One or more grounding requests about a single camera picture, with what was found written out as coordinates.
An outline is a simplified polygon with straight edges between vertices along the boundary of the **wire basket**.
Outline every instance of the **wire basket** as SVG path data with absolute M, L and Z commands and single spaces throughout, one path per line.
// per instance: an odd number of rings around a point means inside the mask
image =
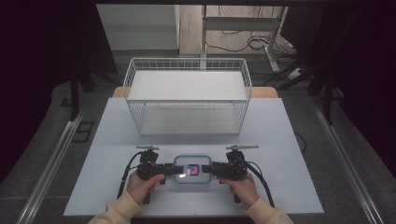
M 238 135 L 251 80 L 243 59 L 133 58 L 123 91 L 141 135 Z

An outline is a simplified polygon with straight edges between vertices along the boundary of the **human hand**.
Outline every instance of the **human hand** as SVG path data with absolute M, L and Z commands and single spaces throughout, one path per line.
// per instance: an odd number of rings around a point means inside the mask
M 231 194 L 237 195 L 241 200 L 242 206 L 248 210 L 251 205 L 253 205 L 260 196 L 256 191 L 256 186 L 254 185 L 253 176 L 247 174 L 243 179 L 240 180 L 230 180 L 227 178 L 219 177 L 218 180 L 230 186 Z
M 155 184 L 165 179 L 165 175 L 155 175 L 154 177 L 144 181 L 134 172 L 129 176 L 128 186 L 126 190 L 138 204 L 143 203 L 148 193 L 154 191 Z

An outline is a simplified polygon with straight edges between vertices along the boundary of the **sleeve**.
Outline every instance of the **sleeve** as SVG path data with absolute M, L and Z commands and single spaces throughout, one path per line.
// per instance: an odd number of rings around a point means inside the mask
M 89 224 L 130 223 L 142 207 L 125 190 L 115 201 L 107 204 L 107 211 L 94 217 Z
M 293 223 L 283 210 L 271 207 L 262 198 L 249 207 L 247 214 L 256 224 Z

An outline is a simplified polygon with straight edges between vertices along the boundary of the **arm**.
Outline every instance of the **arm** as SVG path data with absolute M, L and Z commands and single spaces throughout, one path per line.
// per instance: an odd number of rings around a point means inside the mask
M 140 204 L 146 194 L 154 191 L 155 184 L 164 178 L 164 175 L 155 175 L 143 181 L 136 173 L 131 174 L 127 190 L 115 202 L 108 203 L 107 211 L 94 217 L 89 224 L 130 223 L 131 218 L 142 208 Z
M 266 203 L 256 191 L 253 176 L 247 174 L 242 180 L 232 181 L 218 177 L 218 180 L 230 186 L 231 194 L 236 194 L 241 200 L 242 206 L 247 210 L 247 214 L 256 224 L 291 224 L 293 223 L 288 215 L 281 209 L 271 207 Z

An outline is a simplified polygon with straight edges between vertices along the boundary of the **white wall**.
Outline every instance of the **white wall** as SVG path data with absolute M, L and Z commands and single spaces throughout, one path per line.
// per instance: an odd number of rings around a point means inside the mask
M 112 50 L 178 49 L 178 6 L 96 6 Z

